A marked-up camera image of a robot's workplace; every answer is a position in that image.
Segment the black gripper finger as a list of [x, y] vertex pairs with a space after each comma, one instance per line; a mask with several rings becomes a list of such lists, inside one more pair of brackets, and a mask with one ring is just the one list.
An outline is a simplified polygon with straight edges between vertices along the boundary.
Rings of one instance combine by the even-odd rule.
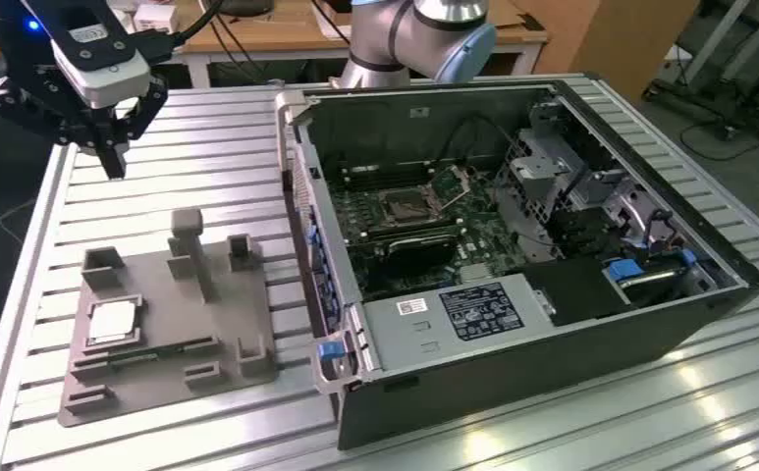
[[126, 114], [114, 120], [114, 140], [113, 157], [110, 165], [110, 177], [122, 179], [126, 172], [123, 154], [129, 148], [129, 141], [141, 138], [151, 122], [157, 118], [158, 112], [169, 98], [167, 81], [161, 75], [150, 76], [149, 89], [137, 98], [134, 106]]
[[123, 129], [114, 109], [91, 108], [63, 74], [41, 67], [0, 77], [0, 117], [58, 144], [99, 158], [106, 176], [123, 177]]

